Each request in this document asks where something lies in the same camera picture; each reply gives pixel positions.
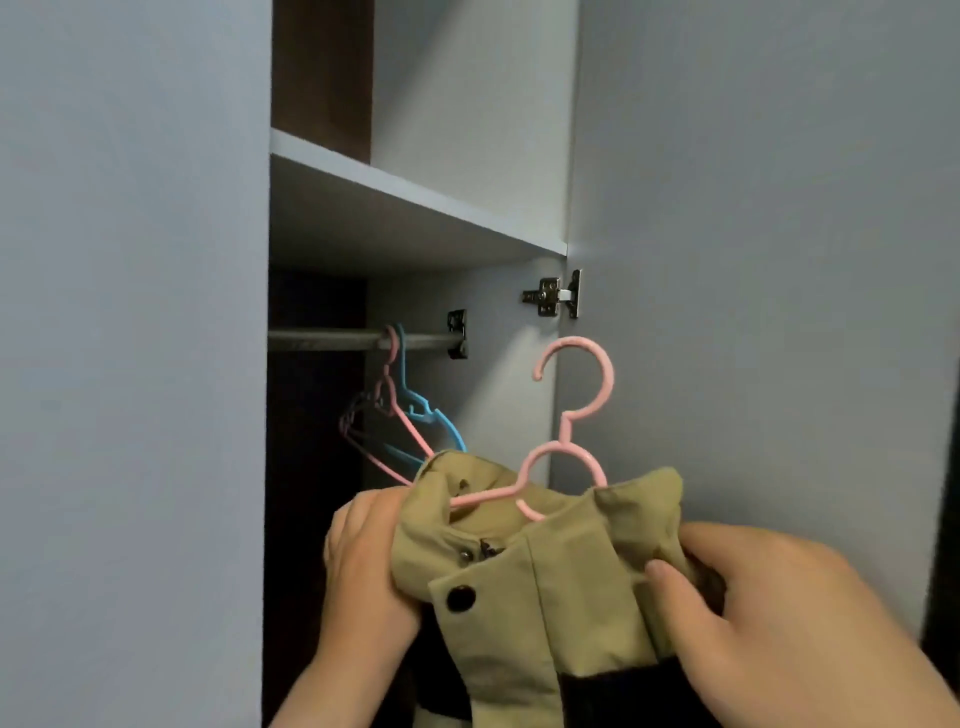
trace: door hinge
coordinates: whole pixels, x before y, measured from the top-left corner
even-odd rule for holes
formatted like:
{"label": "door hinge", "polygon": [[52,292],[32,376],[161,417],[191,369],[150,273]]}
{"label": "door hinge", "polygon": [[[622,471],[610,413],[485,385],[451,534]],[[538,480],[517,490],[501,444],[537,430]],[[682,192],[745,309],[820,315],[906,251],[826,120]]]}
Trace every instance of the door hinge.
{"label": "door hinge", "polygon": [[537,307],[540,316],[559,316],[560,304],[566,304],[571,319],[580,316],[580,269],[570,276],[570,284],[563,288],[559,278],[540,279],[540,288],[536,291],[524,291],[524,303]]}

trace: khaki jacket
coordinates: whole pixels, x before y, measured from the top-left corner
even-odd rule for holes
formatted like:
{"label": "khaki jacket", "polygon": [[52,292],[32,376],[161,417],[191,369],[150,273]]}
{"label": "khaki jacket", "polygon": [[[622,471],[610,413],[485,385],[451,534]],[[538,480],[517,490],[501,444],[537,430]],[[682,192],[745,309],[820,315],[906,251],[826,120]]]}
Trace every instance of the khaki jacket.
{"label": "khaki jacket", "polygon": [[[673,657],[643,573],[656,557],[708,586],[677,538],[676,471],[580,496],[531,485],[523,497],[542,522],[512,498],[451,515],[451,497],[515,480],[447,451],[424,464],[404,502],[393,574],[424,605],[411,652],[415,726],[715,724]],[[666,718],[649,722],[651,701]]]}

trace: plastic hanger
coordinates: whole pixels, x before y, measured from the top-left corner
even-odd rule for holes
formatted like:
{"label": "plastic hanger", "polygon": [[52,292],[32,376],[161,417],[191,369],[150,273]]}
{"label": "plastic hanger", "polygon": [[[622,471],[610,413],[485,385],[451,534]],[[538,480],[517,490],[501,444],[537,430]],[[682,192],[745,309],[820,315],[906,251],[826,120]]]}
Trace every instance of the plastic hanger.
{"label": "plastic hanger", "polygon": [[381,471],[389,475],[395,481],[397,481],[398,483],[402,483],[403,485],[413,485],[411,481],[407,480],[405,477],[403,477],[403,475],[401,475],[400,473],[397,473],[395,470],[390,468],[390,466],[383,463],[375,455],[373,455],[369,450],[367,450],[359,442],[357,442],[353,438],[353,435],[354,434],[362,435],[362,433],[358,433],[357,430],[353,429],[350,426],[351,423],[352,423],[351,413],[347,413],[341,416],[338,428],[340,429],[340,434],[344,436],[344,439],[347,440],[347,442],[349,442],[355,448],[360,450],[361,454],[363,454],[364,457],[370,460],[377,468],[379,468]]}
{"label": "plastic hanger", "polygon": [[[417,428],[414,427],[414,424],[410,422],[409,418],[406,416],[403,410],[400,409],[400,405],[396,401],[396,385],[394,384],[394,378],[390,376],[390,365],[396,361],[396,354],[399,352],[400,342],[396,336],[396,329],[394,329],[390,324],[387,324],[386,329],[387,333],[390,335],[390,357],[383,365],[383,375],[377,380],[376,385],[373,387],[373,406],[387,417],[393,417],[394,415],[399,417],[400,421],[403,423],[403,426],[407,428],[407,431],[411,434],[414,440],[417,441],[417,444],[420,446],[420,449],[423,450],[423,453],[427,457],[433,457],[433,449],[427,444],[426,440],[423,439],[423,436],[417,431]],[[389,407],[385,407],[383,405],[383,399],[381,397],[384,384],[387,385],[387,391],[390,393]]]}
{"label": "plastic hanger", "polygon": [[[433,425],[434,423],[440,423],[444,426],[447,434],[450,436],[450,439],[453,440],[454,447],[460,452],[467,452],[467,445],[464,443],[464,438],[460,436],[460,432],[454,426],[454,424],[447,418],[447,416],[441,412],[439,409],[430,406],[430,402],[423,395],[419,395],[414,392],[410,387],[407,386],[407,345],[406,338],[403,333],[403,325],[395,324],[396,326],[396,335],[399,338],[400,342],[400,355],[399,361],[397,362],[397,371],[398,376],[396,378],[396,390],[399,395],[407,400],[413,401],[415,404],[410,404],[407,407],[407,416],[416,422],[427,423],[428,425]],[[415,408],[415,405],[418,404],[423,408],[422,412],[418,412]]]}
{"label": "plastic hanger", "polygon": [[[366,438],[367,436],[364,433],[359,432],[353,427],[353,419],[356,416],[357,407],[359,406],[359,404],[368,401],[372,403],[375,409],[379,410],[386,416],[393,417],[394,415],[396,415],[397,417],[399,417],[400,421],[403,423],[403,426],[407,428],[407,431],[410,432],[411,436],[413,436],[414,440],[417,442],[417,444],[420,446],[423,452],[429,457],[432,457],[434,454],[433,449],[430,448],[426,440],[423,439],[423,437],[417,431],[417,428],[413,425],[413,423],[410,422],[410,420],[404,414],[403,410],[400,409],[400,405],[396,401],[396,386],[394,385],[394,380],[390,375],[390,366],[396,361],[396,355],[397,355],[397,352],[399,351],[399,339],[397,338],[396,331],[392,326],[387,325],[386,329],[387,329],[388,335],[390,336],[391,347],[390,347],[390,354],[387,358],[387,361],[383,365],[383,373],[380,376],[380,379],[377,380],[371,396],[364,394],[364,395],[359,395],[358,397],[355,397],[353,399],[348,411],[340,418],[338,426],[340,429],[340,433],[344,436],[344,438],[351,445],[357,448],[377,468],[379,468],[381,471],[389,475],[391,478],[393,478],[397,482],[403,483],[405,485],[411,485],[410,480],[403,477],[402,475],[394,471],[389,466],[385,465],[381,460],[375,457],[369,450],[364,448],[363,445],[361,445],[356,438],[358,437]],[[384,383],[386,383],[387,391],[389,393],[388,403],[386,405],[383,403],[383,397],[382,397]],[[402,450],[397,449],[396,452],[400,452],[402,453],[403,456],[407,456],[406,453],[402,452]]]}
{"label": "plastic hanger", "polygon": [[413,465],[419,468],[423,465],[423,458],[417,457],[416,455],[411,455],[409,452],[405,452],[400,448],[395,448],[390,443],[385,443],[376,438],[372,437],[366,432],[363,432],[353,426],[354,419],[356,418],[357,412],[365,407],[370,407],[373,405],[372,396],[366,392],[356,395],[353,400],[350,402],[347,412],[342,419],[346,420],[344,427],[347,429],[348,433],[355,439],[363,440],[366,442],[371,442],[379,445],[381,448],[385,449],[397,460],[402,460],[410,465]]}
{"label": "plastic hanger", "polygon": [[[583,336],[565,336],[564,338],[557,339],[544,350],[540,356],[540,361],[538,361],[537,366],[534,367],[534,381],[543,379],[543,366],[547,360],[555,352],[565,347],[586,349],[596,357],[603,375],[603,382],[600,385],[600,391],[597,393],[597,396],[593,398],[593,401],[586,407],[567,410],[561,414],[558,439],[550,440],[530,450],[530,453],[523,459],[523,463],[520,465],[520,470],[516,474],[516,482],[513,485],[505,488],[494,488],[491,491],[485,491],[483,493],[472,493],[468,496],[457,496],[450,500],[451,508],[459,508],[466,505],[484,503],[488,500],[515,496],[523,490],[530,481],[530,469],[534,463],[547,452],[565,452],[568,455],[579,458],[587,465],[590,475],[593,477],[593,487],[607,487],[607,476],[603,472],[603,468],[600,467],[600,463],[598,463],[596,458],[587,450],[572,442],[572,436],[574,422],[583,420],[594,414],[610,399],[610,394],[613,391],[613,363],[610,361],[610,357],[607,355],[607,352],[604,351],[603,347],[595,341],[591,341]],[[545,518],[542,513],[538,513],[527,505],[522,498],[517,500],[516,507],[531,521],[542,521]]]}

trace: white shelf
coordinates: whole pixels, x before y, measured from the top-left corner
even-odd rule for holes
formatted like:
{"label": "white shelf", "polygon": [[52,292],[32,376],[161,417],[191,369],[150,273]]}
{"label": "white shelf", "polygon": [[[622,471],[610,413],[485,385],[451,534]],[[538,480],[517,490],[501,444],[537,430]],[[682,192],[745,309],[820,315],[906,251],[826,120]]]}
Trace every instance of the white shelf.
{"label": "white shelf", "polygon": [[485,210],[271,130],[270,256],[281,267],[376,276],[566,256]]}

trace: hanging rod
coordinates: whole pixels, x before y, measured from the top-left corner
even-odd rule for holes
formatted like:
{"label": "hanging rod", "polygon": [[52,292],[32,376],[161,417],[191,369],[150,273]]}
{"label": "hanging rod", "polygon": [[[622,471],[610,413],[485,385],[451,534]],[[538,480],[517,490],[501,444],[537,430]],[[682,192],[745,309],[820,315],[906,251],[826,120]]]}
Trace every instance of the hanging rod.
{"label": "hanging rod", "polygon": [[[458,349],[465,340],[460,331],[408,333],[407,351]],[[376,328],[272,328],[267,332],[270,352],[388,351],[390,338]]]}

